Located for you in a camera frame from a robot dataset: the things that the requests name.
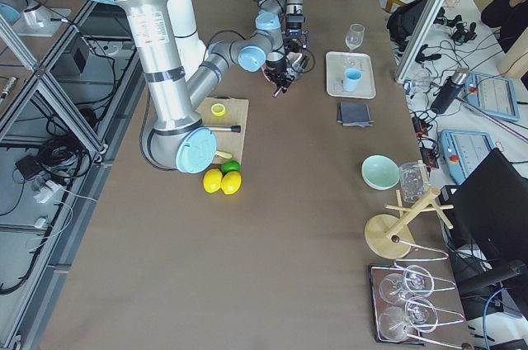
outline blue cup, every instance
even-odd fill
[[[346,92],[353,92],[361,80],[361,71],[355,68],[345,69],[343,76],[343,90]]]

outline white tray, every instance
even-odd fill
[[[353,67],[361,71],[360,84],[353,92],[343,90],[346,58],[353,59],[355,63]],[[327,52],[327,93],[333,97],[374,98],[376,89],[370,56],[362,53]]]

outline wooden mug stand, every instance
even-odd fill
[[[444,221],[445,226],[453,228],[443,210],[449,210],[453,206],[438,206],[436,198],[440,195],[440,189],[431,187],[418,201],[410,208],[403,207],[400,191],[396,191],[398,199],[397,206],[386,205],[385,208],[399,211],[399,218],[389,214],[378,214],[368,220],[365,226],[365,239],[372,251],[387,259],[403,258],[411,250],[408,244],[398,242],[398,239],[405,243],[415,244],[408,224],[425,211],[436,211]]]

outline white plug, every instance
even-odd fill
[[[46,181],[46,186],[51,189],[54,194],[62,189],[62,187],[58,183],[55,183],[50,179]]]
[[[61,189],[62,187],[58,183],[48,180],[33,198],[37,203],[44,204]]]
[[[44,216],[41,216],[38,220],[35,221],[35,224],[33,226],[35,226],[35,229],[42,229],[47,223],[48,220]]]

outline lemon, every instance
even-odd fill
[[[207,193],[215,193],[220,189],[222,183],[222,172],[217,168],[212,168],[204,175],[202,184]]]
[[[242,175],[238,171],[231,171],[222,178],[221,187],[226,195],[232,195],[240,189],[242,185]]]

